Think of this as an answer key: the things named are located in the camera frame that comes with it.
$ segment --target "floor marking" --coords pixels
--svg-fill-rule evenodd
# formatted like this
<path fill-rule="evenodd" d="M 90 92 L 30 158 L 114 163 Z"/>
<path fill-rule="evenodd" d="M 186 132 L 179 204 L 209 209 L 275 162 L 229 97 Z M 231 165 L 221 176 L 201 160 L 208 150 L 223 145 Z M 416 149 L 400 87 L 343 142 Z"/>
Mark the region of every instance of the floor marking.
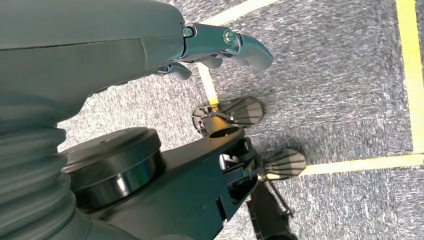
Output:
<path fill-rule="evenodd" d="M 424 164 L 424 154 L 402 156 L 387 156 L 370 159 L 339 161 L 306 166 L 299 176 L 347 173 L 364 170 L 390 169 L 401 167 L 415 167 Z M 278 179 L 274 174 L 266 175 L 269 179 Z"/>
<path fill-rule="evenodd" d="M 424 83 L 415 0 L 396 0 L 396 8 L 413 152 L 424 153 Z"/>
<path fill-rule="evenodd" d="M 230 9 L 227 9 L 209 19 L 202 21 L 201 24 L 221 26 L 277 1 L 278 0 L 247 0 L 243 3 L 240 3 L 239 5 L 233 6 Z"/>
<path fill-rule="evenodd" d="M 203 83 L 204 90 L 206 91 L 207 100 L 210 105 L 218 103 L 217 92 L 215 91 L 214 82 L 212 81 L 211 73 L 209 68 L 203 63 L 197 63 L 201 82 Z"/>

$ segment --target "gray carpet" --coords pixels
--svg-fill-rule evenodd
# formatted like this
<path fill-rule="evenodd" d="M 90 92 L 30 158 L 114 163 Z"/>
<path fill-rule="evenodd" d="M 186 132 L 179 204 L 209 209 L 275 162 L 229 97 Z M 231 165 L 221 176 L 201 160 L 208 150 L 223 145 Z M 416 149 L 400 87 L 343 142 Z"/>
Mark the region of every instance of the gray carpet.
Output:
<path fill-rule="evenodd" d="M 310 164 L 412 152 L 394 0 L 282 0 L 229 27 L 274 55 L 266 72 L 211 71 L 221 100 L 264 103 L 259 149 L 302 149 Z"/>
<path fill-rule="evenodd" d="M 421 51 L 421 67 L 424 75 L 424 1 L 417 0 L 415 5 L 416 20 L 418 21 L 419 46 Z"/>
<path fill-rule="evenodd" d="M 93 95 L 78 115 L 59 124 L 67 130 L 59 150 L 130 127 L 156 129 L 163 151 L 199 139 L 191 114 L 208 100 L 197 68 L 188 67 L 193 74 L 186 81 L 149 76 Z"/>
<path fill-rule="evenodd" d="M 424 167 L 315 175 L 279 182 L 299 240 L 422 240 Z M 255 240 L 243 206 L 217 240 Z"/>
<path fill-rule="evenodd" d="M 186 23 L 200 23 L 246 0 L 160 0 L 175 6 Z"/>

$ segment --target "white tape line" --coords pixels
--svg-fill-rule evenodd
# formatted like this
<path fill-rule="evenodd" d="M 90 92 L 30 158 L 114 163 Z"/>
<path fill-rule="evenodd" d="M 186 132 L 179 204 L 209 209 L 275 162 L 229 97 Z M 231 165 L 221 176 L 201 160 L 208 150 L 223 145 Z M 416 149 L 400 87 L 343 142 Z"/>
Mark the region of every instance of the white tape line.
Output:
<path fill-rule="evenodd" d="M 412 154 L 352 161 L 339 161 L 306 166 L 306 169 L 300 174 L 300 176 L 421 166 L 423 165 L 423 160 L 423 154 Z"/>
<path fill-rule="evenodd" d="M 199 69 L 201 82 L 203 83 L 204 90 L 206 91 L 207 100 L 210 105 L 218 103 L 217 92 L 215 91 L 214 82 L 212 81 L 211 73 L 209 68 L 203 63 L 197 63 Z"/>
<path fill-rule="evenodd" d="M 240 3 L 239 5 L 233 6 L 230 9 L 227 9 L 209 19 L 202 21 L 201 24 L 215 26 L 224 25 L 277 1 L 278 0 L 247 0 L 243 3 Z"/>

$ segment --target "black plastic mount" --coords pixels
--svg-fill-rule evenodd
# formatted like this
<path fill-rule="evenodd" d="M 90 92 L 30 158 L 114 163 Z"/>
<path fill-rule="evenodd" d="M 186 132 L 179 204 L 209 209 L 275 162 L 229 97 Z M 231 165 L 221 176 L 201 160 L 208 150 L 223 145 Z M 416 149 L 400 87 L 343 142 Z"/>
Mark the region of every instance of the black plastic mount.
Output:
<path fill-rule="evenodd" d="M 264 115 L 261 102 L 251 96 L 243 96 L 222 101 L 214 105 L 196 108 L 192 114 L 193 125 L 203 136 L 214 133 L 215 127 L 208 124 L 211 117 L 220 117 L 228 124 L 239 128 L 248 128 L 257 124 Z"/>

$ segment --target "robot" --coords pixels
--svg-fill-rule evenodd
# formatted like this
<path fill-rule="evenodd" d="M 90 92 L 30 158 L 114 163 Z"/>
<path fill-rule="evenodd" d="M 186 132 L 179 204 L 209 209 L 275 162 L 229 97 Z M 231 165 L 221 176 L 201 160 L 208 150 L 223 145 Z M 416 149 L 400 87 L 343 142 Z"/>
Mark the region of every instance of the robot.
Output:
<path fill-rule="evenodd" d="M 244 128 L 263 110 L 252 97 L 195 109 L 203 138 L 172 150 L 135 127 L 57 151 L 57 124 L 92 94 L 152 74 L 188 79 L 179 62 L 223 59 L 258 70 L 273 60 L 256 39 L 186 24 L 153 0 L 1 1 L 0 239 L 212 240 L 250 194 L 257 238 L 288 233 L 264 224 L 260 200 L 278 208 L 264 181 L 296 176 L 305 157 L 255 151 Z"/>

